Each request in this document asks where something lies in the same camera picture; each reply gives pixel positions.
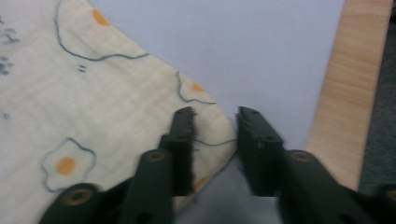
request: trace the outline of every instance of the gray floor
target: gray floor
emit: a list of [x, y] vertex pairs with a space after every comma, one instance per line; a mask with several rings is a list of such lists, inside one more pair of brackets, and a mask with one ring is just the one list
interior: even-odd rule
[[367, 194], [370, 194], [379, 184], [396, 184], [395, 8], [392, 15], [361, 174], [360, 192]]

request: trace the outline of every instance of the paw print pattern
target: paw print pattern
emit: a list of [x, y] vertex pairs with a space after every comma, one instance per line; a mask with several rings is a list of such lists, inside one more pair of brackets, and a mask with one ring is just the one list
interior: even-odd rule
[[0, 74], [6, 76], [9, 74], [9, 69], [13, 66], [13, 63], [8, 61], [8, 58], [0, 58]]
[[0, 37], [6, 40], [3, 41], [2, 44], [7, 45], [20, 41], [19, 39], [13, 37], [16, 33], [17, 32], [12, 28], [6, 28], [0, 31]]

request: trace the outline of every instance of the fabric cloth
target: fabric cloth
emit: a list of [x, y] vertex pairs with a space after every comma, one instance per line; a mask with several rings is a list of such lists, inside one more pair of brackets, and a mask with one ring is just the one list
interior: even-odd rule
[[[65, 188], [106, 190], [130, 177], [185, 106], [197, 113], [199, 190], [235, 147], [230, 122], [199, 84], [85, 0], [1, 1], [0, 222], [37, 223]], [[177, 198], [177, 209], [190, 198]]]

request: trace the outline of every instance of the wooden surface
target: wooden surface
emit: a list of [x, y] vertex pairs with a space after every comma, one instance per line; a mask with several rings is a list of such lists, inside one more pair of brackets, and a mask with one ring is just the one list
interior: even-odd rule
[[359, 185], [391, 0], [346, 0], [307, 149], [343, 185]]

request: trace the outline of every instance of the blue outline print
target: blue outline print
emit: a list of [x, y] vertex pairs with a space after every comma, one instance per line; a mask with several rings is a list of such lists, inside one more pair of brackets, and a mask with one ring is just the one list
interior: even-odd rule
[[69, 50], [67, 47], [64, 46], [64, 43], [62, 41], [61, 32], [60, 32], [60, 28], [59, 28], [59, 22], [58, 22], [59, 11], [60, 11], [60, 7], [61, 7], [61, 4], [62, 4], [62, 1], [63, 0], [60, 0], [58, 2], [57, 7], [56, 7], [56, 12], [55, 12], [55, 32], [56, 32], [56, 37], [57, 37], [57, 40], [58, 40], [58, 44], [59, 44], [59, 46], [61, 46], [61, 48], [65, 52], [71, 54], [72, 56], [75, 56], [75, 57], [78, 57], [78, 58], [81, 58], [81, 59], [85, 59], [85, 60], [88, 60], [88, 61], [91, 61], [91, 62], [101, 62], [103, 60], [106, 60], [106, 59], [112, 58], [112, 57], [121, 57], [121, 58], [129, 59], [129, 60], [133, 60], [133, 59], [139, 59], [139, 58], [143, 58], [143, 57], [149, 56], [148, 53], [144, 53], [144, 54], [137, 55], [137, 56], [128, 56], [128, 55], [125, 55], [125, 54], [116, 53], [116, 54], [105, 55], [105, 56], [99, 57], [99, 58], [89, 58], [89, 57], [85, 57], [85, 56], [79, 55], [79, 54]]
[[49, 180], [50, 174], [49, 174], [49, 171], [48, 171], [48, 170], [46, 169], [46, 167], [45, 167], [45, 162], [46, 162], [47, 158], [48, 158], [50, 155], [52, 155], [53, 153], [55, 153], [55, 152], [61, 150], [62, 147], [63, 147], [68, 141], [71, 141], [71, 142], [74, 143], [80, 150], [85, 151], [85, 152], [88, 152], [88, 153], [91, 154], [91, 156], [92, 156], [91, 165], [90, 165], [90, 167], [88, 167], [88, 169], [87, 169], [86, 171], [84, 171], [85, 174], [84, 174], [84, 176], [82, 177], [82, 179], [81, 179], [79, 182], [84, 182], [84, 181], [87, 179], [88, 173], [93, 169], [93, 167], [94, 167], [95, 164], [96, 164], [96, 157], [97, 157], [97, 156], [96, 156], [96, 153], [95, 153], [93, 150], [84, 147], [83, 145], [81, 145], [80, 143], [78, 143], [75, 139], [73, 139], [73, 138], [71, 138], [71, 137], [67, 137], [66, 139], [64, 139], [64, 140], [62, 141], [62, 143], [61, 143], [59, 146], [57, 146], [55, 149], [53, 149], [53, 150], [47, 152], [47, 153], [44, 155], [43, 159], [41, 160], [40, 168], [41, 168], [41, 170], [42, 170], [43, 173], [44, 173], [44, 178], [43, 178], [42, 184], [43, 184], [43, 187], [44, 187], [47, 191], [49, 191], [49, 192], [51, 192], [51, 193], [56, 193], [56, 192], [62, 191], [62, 190], [64, 190], [65, 188], [52, 189], [52, 188], [49, 186], [48, 180]]
[[201, 101], [201, 100], [198, 100], [198, 99], [190, 99], [190, 100], [188, 100], [188, 99], [184, 98], [184, 96], [181, 94], [182, 83], [181, 83], [181, 78], [180, 78], [180, 72], [179, 71], [176, 72], [176, 77], [177, 77], [177, 95], [184, 103], [191, 103], [191, 102], [195, 101], [195, 102], [198, 102], [198, 103], [201, 103], [201, 104], [205, 104], [205, 105], [215, 105], [216, 104], [216, 102], [206, 102], [206, 101]]
[[199, 139], [196, 139], [196, 138], [194, 138], [194, 141], [198, 142], [198, 143], [201, 143], [201, 144], [204, 144], [205, 146], [209, 146], [209, 147], [219, 147], [219, 146], [231, 143], [231, 142], [236, 142], [236, 138], [228, 140], [228, 141], [225, 141], [225, 142], [217, 143], [217, 144], [209, 144], [209, 143], [206, 143], [206, 142], [204, 142], [202, 140], [199, 140]]

